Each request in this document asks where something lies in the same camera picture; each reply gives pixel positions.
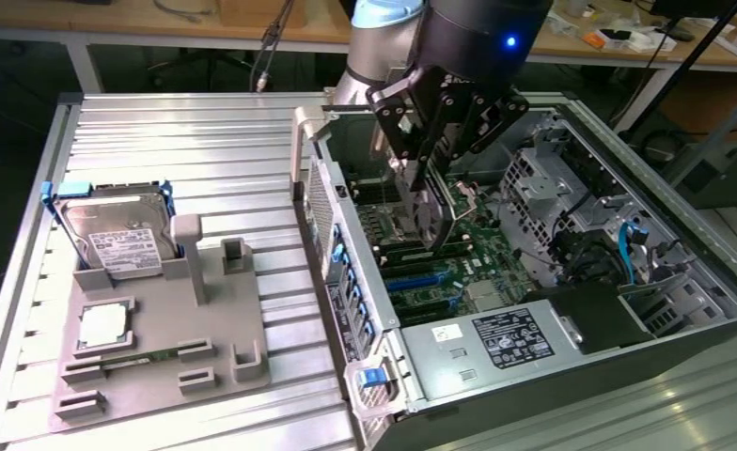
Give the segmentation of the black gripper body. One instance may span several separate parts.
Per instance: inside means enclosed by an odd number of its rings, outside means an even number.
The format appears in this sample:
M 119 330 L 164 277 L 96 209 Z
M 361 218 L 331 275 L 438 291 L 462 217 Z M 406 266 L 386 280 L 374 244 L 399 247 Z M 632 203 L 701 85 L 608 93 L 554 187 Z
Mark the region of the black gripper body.
M 409 58 L 406 78 L 434 90 L 451 76 L 482 94 L 510 86 L 536 42 L 550 1 L 429 1 Z

